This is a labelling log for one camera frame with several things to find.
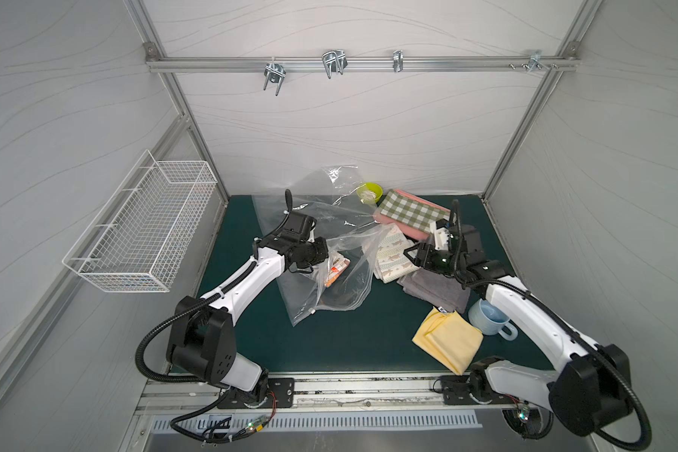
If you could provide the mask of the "white rabbit patterned towel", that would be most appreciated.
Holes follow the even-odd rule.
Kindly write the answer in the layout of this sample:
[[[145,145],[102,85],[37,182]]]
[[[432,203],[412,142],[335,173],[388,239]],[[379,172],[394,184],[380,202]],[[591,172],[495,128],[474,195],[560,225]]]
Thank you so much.
[[[419,267],[404,254],[411,246],[412,242],[395,224],[382,226],[373,269],[375,276],[384,284],[389,284],[417,271]]]

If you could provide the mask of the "grey towel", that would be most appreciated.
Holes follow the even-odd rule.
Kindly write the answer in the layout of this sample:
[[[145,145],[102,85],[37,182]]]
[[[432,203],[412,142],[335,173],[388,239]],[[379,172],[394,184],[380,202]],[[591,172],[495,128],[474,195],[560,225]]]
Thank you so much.
[[[427,301],[445,312],[463,314],[470,299],[470,290],[454,279],[418,269],[398,281],[403,291],[421,301]]]

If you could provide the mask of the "clear plastic vacuum bag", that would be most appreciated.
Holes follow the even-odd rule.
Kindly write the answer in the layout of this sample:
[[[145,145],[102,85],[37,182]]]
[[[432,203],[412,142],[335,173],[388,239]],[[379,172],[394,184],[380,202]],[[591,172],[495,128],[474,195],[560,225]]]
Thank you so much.
[[[364,203],[365,178],[356,166],[317,169],[289,187],[293,211],[316,220],[315,239],[326,242],[328,257],[308,269],[291,266],[278,286],[291,323],[317,311],[357,309],[370,293],[380,243],[390,228],[374,219],[376,203]]]

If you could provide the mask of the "yellow towel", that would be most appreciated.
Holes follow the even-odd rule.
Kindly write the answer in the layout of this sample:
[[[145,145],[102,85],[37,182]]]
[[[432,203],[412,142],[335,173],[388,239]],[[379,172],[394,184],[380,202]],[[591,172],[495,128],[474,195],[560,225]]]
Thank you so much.
[[[482,332],[457,312],[433,308],[422,321],[412,342],[454,375],[462,375],[473,363],[483,340]]]

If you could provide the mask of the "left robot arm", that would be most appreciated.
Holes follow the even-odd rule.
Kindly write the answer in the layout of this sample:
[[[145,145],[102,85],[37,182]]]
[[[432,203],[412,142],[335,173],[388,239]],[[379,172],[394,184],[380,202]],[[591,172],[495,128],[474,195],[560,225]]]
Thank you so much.
[[[324,238],[314,237],[316,220],[290,220],[254,242],[252,255],[231,277],[199,299],[186,297],[176,307],[184,314],[169,328],[166,358],[201,382],[255,393],[267,371],[237,351],[235,325],[249,305],[288,269],[311,270],[329,257]]]

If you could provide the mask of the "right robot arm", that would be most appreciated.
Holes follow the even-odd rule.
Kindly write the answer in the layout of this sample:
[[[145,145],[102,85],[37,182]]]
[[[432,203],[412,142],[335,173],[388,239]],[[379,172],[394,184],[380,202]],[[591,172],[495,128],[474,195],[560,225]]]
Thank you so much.
[[[552,368],[540,371],[496,359],[478,369],[481,389],[512,395],[553,412],[585,436],[628,416],[642,415],[632,389],[627,355],[576,330],[530,293],[522,282],[480,247],[436,250],[417,243],[404,252],[410,262],[469,288],[508,316],[544,353]]]

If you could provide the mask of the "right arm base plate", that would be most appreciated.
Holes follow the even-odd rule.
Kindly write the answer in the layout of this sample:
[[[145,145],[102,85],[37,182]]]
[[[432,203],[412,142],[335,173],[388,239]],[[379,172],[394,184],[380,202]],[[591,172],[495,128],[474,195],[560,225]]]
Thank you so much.
[[[476,374],[440,376],[433,382],[431,390],[438,394],[447,406],[515,405],[508,395],[493,391],[489,384]]]

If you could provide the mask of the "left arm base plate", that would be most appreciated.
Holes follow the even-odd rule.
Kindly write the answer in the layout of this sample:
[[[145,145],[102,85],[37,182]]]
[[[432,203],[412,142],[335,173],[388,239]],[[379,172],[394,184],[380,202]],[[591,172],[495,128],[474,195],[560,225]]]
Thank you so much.
[[[232,388],[218,407],[222,410],[291,408],[295,382],[293,378],[266,378],[260,380],[252,392]]]

